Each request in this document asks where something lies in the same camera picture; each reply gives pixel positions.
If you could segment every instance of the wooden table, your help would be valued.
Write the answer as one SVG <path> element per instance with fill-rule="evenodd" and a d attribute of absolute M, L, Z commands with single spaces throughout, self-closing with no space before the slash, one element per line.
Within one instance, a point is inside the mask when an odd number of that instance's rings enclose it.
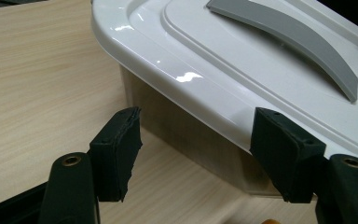
<path fill-rule="evenodd" d="M 90 0 L 0 8 L 0 202 L 47 181 L 126 107 L 118 64 L 90 29 Z M 142 129 L 124 203 L 103 223 L 316 223 L 315 203 L 250 196 Z"/>

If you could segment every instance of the white lid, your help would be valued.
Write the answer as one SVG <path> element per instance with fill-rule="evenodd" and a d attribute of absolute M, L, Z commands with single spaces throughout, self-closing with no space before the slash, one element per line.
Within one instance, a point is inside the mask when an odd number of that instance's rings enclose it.
<path fill-rule="evenodd" d="M 258 0 L 307 24 L 358 76 L 358 27 L 312 0 Z M 351 104 L 314 62 L 279 39 L 213 14 L 208 0 L 94 0 L 103 48 L 143 81 L 249 149 L 256 106 L 278 110 L 327 144 L 358 156 Z"/>

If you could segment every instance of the wood grain surface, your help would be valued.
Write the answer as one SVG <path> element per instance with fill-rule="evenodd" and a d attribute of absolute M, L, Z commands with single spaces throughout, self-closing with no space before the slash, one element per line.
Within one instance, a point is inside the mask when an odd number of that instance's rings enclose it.
<path fill-rule="evenodd" d="M 126 107 L 90 13 L 89 0 L 0 8 L 0 202 L 47 181 L 61 155 L 87 151 Z M 104 224 L 316 223 L 315 203 L 250 196 L 145 129 L 142 139 L 124 203 L 101 204 Z"/>

